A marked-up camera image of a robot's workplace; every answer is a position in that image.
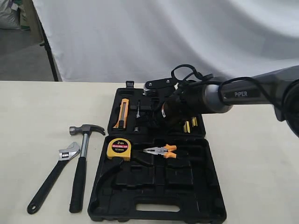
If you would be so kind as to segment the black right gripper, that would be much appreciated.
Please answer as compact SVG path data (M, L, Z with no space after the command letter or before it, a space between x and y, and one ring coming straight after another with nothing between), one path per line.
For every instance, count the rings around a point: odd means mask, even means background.
M171 129L182 121L182 116L175 109L171 109L166 102L157 108L146 112L136 119L139 126L155 129Z

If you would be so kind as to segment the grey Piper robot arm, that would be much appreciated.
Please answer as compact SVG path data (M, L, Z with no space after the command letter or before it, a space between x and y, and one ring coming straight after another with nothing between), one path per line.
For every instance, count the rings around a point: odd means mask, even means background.
M253 77L226 79L202 75L190 64L192 72L183 79L171 71L170 86L177 86L158 105L137 118L139 125L171 128L198 114L226 113L234 105L273 105L278 121L286 121L299 134L299 67L292 66Z

